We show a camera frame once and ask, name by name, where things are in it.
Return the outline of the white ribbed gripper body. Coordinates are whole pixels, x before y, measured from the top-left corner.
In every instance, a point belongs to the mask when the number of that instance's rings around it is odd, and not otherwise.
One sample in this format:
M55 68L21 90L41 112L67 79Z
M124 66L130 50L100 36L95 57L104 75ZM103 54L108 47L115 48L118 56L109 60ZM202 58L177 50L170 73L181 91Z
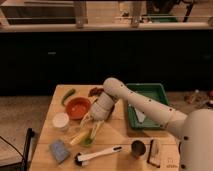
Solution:
M90 108L90 114L95 121L103 121L112 113L117 99L102 92Z

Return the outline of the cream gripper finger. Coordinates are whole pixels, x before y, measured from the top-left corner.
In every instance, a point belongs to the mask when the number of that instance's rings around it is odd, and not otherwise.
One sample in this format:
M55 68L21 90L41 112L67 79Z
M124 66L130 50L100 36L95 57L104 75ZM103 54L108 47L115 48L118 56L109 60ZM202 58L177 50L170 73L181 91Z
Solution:
M102 125L103 125L103 121L97 121L94 123L91 134L90 134L91 139L95 138L97 132L99 131Z
M80 122L80 128L83 128L85 126L86 123L88 123L89 121L92 121L93 117L91 116L90 113L87 113L81 120Z

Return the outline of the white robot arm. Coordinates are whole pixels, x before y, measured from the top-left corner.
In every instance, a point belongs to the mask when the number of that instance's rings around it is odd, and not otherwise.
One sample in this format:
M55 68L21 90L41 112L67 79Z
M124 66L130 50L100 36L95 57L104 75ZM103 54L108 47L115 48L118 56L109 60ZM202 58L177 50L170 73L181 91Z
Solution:
M97 124L105 121L119 99L126 100L180 140L179 171L213 171L213 110L197 109L185 114L138 94L120 80L110 77L104 81L103 92L93 102L80 126L90 120Z

